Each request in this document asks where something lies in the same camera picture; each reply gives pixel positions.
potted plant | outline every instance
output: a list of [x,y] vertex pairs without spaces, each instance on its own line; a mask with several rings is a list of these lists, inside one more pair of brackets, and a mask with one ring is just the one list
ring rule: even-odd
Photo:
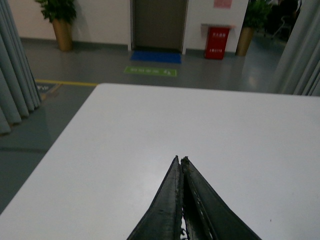
[[54,34],[63,52],[72,50],[71,24],[77,16],[74,0],[35,0],[41,5],[44,19],[53,25]]
[[246,8],[244,21],[235,54],[245,56],[254,35],[255,29],[262,28],[271,11],[271,5],[265,0],[251,0]]

door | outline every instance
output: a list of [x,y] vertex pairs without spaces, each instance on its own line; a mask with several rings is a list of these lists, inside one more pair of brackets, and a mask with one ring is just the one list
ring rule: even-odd
[[187,0],[133,0],[133,49],[182,52]]

red cabinet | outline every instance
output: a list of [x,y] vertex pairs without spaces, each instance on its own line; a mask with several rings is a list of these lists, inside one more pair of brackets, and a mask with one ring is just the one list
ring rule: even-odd
[[206,59],[224,58],[230,28],[230,26],[209,27],[204,53]]

wall poster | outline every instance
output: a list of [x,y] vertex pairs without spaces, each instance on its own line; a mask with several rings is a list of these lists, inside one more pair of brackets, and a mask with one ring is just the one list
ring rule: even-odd
[[213,7],[221,9],[230,9],[232,5],[232,0],[214,0]]

plant pot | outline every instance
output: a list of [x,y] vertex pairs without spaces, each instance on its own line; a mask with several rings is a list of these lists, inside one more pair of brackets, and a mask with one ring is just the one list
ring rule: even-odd
[[243,27],[241,29],[238,45],[236,47],[235,55],[245,56],[247,54],[255,29],[253,27]]
[[72,50],[71,25],[64,20],[54,19],[52,26],[59,49],[63,52]]

